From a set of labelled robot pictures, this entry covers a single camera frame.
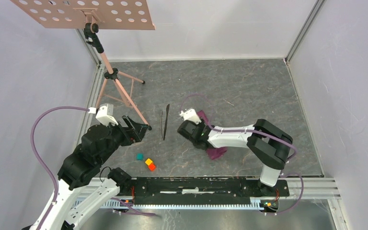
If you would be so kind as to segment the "purple cloth napkin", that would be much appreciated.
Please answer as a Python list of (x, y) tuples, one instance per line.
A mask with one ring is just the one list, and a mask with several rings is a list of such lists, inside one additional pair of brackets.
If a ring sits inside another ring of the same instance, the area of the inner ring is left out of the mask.
[[(203, 110), (200, 110), (197, 112), (197, 115), (206, 123), (209, 123), (209, 119), (207, 118), (207, 115), (205, 114), (205, 112)], [(221, 156), (223, 156), (226, 152), (227, 152), (228, 148), (227, 147), (221, 147), (221, 148), (208, 148), (206, 150), (206, 153), (208, 155), (208, 157), (211, 160), (216, 160), (218, 158), (220, 158)]]

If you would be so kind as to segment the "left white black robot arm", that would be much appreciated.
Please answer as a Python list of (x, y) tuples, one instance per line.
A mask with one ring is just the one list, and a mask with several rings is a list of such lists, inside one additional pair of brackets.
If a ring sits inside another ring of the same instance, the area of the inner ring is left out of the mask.
[(27, 230), (78, 230), (111, 197), (126, 195), (131, 190), (131, 176), (120, 168), (76, 207), (74, 203), (102, 165), (123, 146), (141, 142), (151, 126), (122, 117), (121, 126), (112, 116), (104, 115), (102, 124), (91, 126), (81, 143), (64, 159), (57, 173), (50, 201), (34, 224)]

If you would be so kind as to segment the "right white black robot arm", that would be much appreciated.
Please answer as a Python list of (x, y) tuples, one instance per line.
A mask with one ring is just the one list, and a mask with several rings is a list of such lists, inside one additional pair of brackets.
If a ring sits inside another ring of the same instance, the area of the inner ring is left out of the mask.
[(199, 123), (185, 120), (177, 132), (197, 149), (249, 149), (263, 164), (257, 188), (265, 196), (277, 189), (278, 178), (291, 158), (290, 151), (297, 153), (293, 138), (264, 119), (245, 127), (210, 126), (203, 120)]

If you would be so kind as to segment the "silver fork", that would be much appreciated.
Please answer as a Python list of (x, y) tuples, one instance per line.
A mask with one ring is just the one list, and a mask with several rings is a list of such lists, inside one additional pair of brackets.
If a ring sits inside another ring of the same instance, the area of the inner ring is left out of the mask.
[(160, 109), (160, 134), (161, 139), (163, 139), (163, 110)]

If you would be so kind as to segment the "teal cube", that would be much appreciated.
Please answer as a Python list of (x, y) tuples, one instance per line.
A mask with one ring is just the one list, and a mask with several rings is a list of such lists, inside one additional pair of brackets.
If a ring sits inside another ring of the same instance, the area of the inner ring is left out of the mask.
[(139, 153), (139, 154), (136, 155), (136, 160), (142, 161), (143, 159), (144, 159), (144, 155), (143, 154)]

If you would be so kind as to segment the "yellow cube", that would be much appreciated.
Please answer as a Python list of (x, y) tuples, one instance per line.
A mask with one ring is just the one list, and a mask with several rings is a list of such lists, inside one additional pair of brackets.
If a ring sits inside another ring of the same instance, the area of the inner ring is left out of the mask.
[(153, 163), (153, 161), (150, 158), (147, 158), (145, 160), (145, 163), (146, 163), (147, 166), (150, 166)]

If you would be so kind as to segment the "orange cube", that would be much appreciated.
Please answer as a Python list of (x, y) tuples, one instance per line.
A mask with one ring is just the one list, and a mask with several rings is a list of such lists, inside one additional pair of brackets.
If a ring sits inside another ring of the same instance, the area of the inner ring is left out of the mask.
[(156, 169), (156, 165), (154, 163), (151, 163), (148, 165), (148, 168), (150, 171), (154, 171)]

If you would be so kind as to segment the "pink music stand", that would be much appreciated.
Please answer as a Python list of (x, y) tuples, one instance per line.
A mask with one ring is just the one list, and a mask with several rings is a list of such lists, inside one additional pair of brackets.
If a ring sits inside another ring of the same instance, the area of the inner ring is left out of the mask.
[(118, 76), (130, 78), (133, 83), (145, 81), (112, 68), (98, 37), (100, 30), (155, 30), (145, 0), (14, 0), (13, 4), (44, 28), (81, 29), (84, 42), (96, 50), (105, 65), (104, 82), (113, 81), (120, 101), (149, 125)]

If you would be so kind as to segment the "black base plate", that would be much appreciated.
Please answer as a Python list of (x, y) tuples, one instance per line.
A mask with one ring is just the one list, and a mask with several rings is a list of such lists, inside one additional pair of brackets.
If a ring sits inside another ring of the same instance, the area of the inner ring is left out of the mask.
[(118, 196), (135, 205), (246, 205), (252, 198), (290, 195), (286, 180), (274, 187), (256, 177), (137, 177), (122, 186)]

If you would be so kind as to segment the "aluminium frame rail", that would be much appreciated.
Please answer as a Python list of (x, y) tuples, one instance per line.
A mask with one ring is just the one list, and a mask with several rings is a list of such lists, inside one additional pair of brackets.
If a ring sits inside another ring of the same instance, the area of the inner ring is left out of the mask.
[(61, 182), (42, 228), (78, 230), (100, 208), (256, 210), (279, 215), (290, 213), (303, 200), (326, 200), (335, 227), (348, 228), (334, 179), (297, 177), (280, 179), (270, 189), (247, 177), (137, 177), (121, 182), (93, 178), (74, 190)]

